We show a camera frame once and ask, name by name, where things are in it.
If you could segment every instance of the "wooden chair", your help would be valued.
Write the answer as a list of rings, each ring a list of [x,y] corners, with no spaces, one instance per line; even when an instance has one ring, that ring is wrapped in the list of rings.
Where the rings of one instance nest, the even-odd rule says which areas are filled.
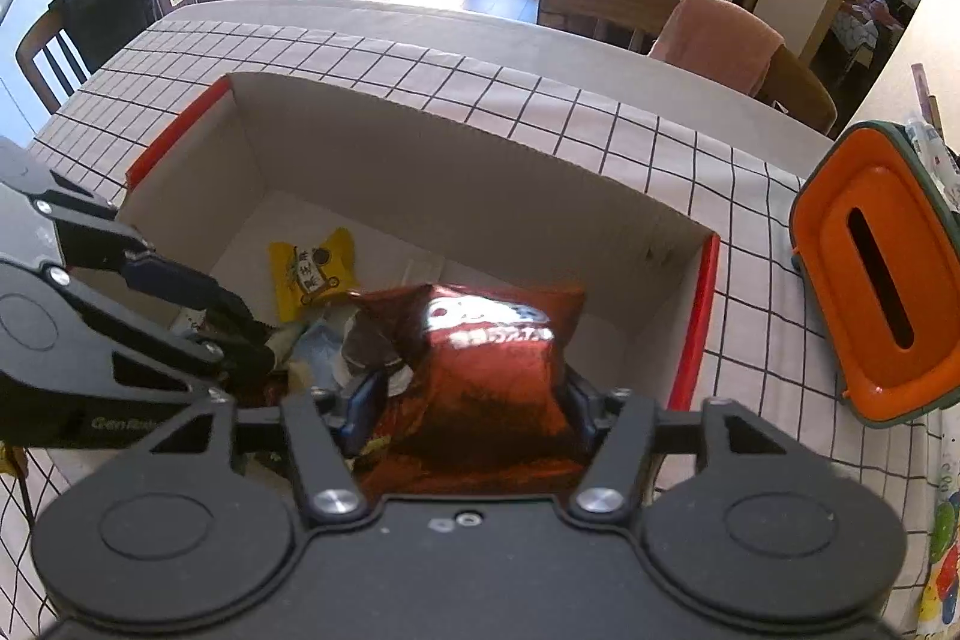
[[[606,39],[608,25],[630,31],[628,49],[641,52],[644,45],[664,30],[666,20],[680,0],[539,0],[536,23],[548,28]],[[770,61],[757,99],[777,101],[791,118],[821,133],[827,133],[837,116],[827,89],[813,72],[786,47]]]
[[[59,48],[64,53],[66,62],[69,63],[74,76],[77,78],[77,82],[83,85],[86,81],[86,74],[83,72],[80,64],[77,63],[77,59],[74,57],[73,52],[71,52],[70,47],[67,47],[64,33],[62,33],[63,31],[64,24],[62,23],[61,16],[53,10],[48,9],[40,15],[36,23],[30,26],[30,30],[27,31],[19,47],[16,49],[16,62],[20,66],[20,70],[23,71],[23,76],[27,78],[30,87],[34,89],[37,97],[43,102],[43,106],[47,108],[47,111],[51,115],[56,113],[56,110],[61,106],[61,102],[56,98],[50,86],[47,85],[43,74],[40,73],[40,69],[37,68],[37,64],[34,61],[40,52],[43,52],[44,56],[46,56],[47,63],[50,64],[50,68],[56,76],[56,81],[61,84],[64,92],[66,92],[66,95],[69,97],[73,95],[74,88],[73,85],[70,84],[70,80],[67,79],[66,74],[64,74],[61,65],[56,61],[53,52],[50,52],[49,44],[51,44],[51,42],[56,41],[56,43],[59,44]]]

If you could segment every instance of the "robotic arm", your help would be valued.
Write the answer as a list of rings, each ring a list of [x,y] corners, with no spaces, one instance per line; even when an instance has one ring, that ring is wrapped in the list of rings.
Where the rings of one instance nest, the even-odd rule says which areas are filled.
[[[269,328],[115,214],[0,140],[0,437],[126,446],[37,519],[48,640],[896,636],[874,618],[904,560],[894,512],[730,401],[672,413],[568,369],[558,399],[592,458],[569,498],[372,506],[344,458],[387,376],[238,410],[224,387],[270,371]],[[232,336],[171,335],[78,266]],[[287,453],[292,499],[233,471],[263,450]],[[697,475],[642,506],[672,453]]]

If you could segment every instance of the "yellow snack package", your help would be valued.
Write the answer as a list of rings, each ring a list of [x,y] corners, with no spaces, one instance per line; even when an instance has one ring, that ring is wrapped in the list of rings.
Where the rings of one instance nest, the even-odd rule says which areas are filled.
[[[23,448],[0,442],[0,475],[27,476],[27,453]]]
[[[271,242],[270,273],[280,321],[298,320],[304,307],[355,289],[353,237],[341,226],[319,247]]]

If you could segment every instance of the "metal screw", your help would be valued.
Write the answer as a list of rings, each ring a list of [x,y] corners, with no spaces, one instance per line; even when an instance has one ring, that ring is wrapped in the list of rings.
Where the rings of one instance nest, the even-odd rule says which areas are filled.
[[[323,515],[347,515],[360,506],[360,498],[345,488],[328,488],[314,496],[313,506]]]
[[[439,533],[446,533],[447,531],[455,530],[457,525],[454,523],[452,518],[431,518],[427,522],[427,528],[429,528],[429,530],[438,531]]]
[[[203,347],[205,347],[208,350],[208,353],[213,356],[214,359],[218,360],[218,362],[219,360],[223,360],[224,349],[216,342],[204,342]]]
[[[483,516],[477,512],[461,512],[454,520],[462,527],[478,527],[483,523]]]
[[[70,275],[63,271],[59,266],[51,266],[50,279],[53,280],[58,286],[65,287],[70,285]]]
[[[613,488],[588,488],[577,494],[577,504],[587,512],[613,512],[623,506],[623,494]]]

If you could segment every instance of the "checkered tablecloth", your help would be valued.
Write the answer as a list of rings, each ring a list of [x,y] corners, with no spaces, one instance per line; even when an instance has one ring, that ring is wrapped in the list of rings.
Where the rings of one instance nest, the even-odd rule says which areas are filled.
[[[122,201],[128,165],[176,112],[231,71],[294,74],[475,125],[613,177],[714,229],[722,239],[720,271],[694,404],[736,399],[889,501],[909,543],[885,615],[903,632],[915,627],[941,416],[866,429],[838,403],[824,326],[790,263],[787,220],[797,177],[640,107],[535,74],[412,44],[214,20],[154,25],[61,107],[32,152]],[[669,459],[661,487],[691,470],[690,459]],[[6,523],[0,536],[6,541]],[[26,560],[19,545],[10,553]],[[31,583],[27,622],[25,589],[14,596],[3,582],[14,603],[9,620],[0,614],[5,629],[21,626],[21,618],[35,627],[40,586]]]
[[[27,509],[16,480],[0,475],[0,637],[31,637],[56,616],[30,558]],[[45,451],[27,451],[27,495],[37,512],[69,485]]]

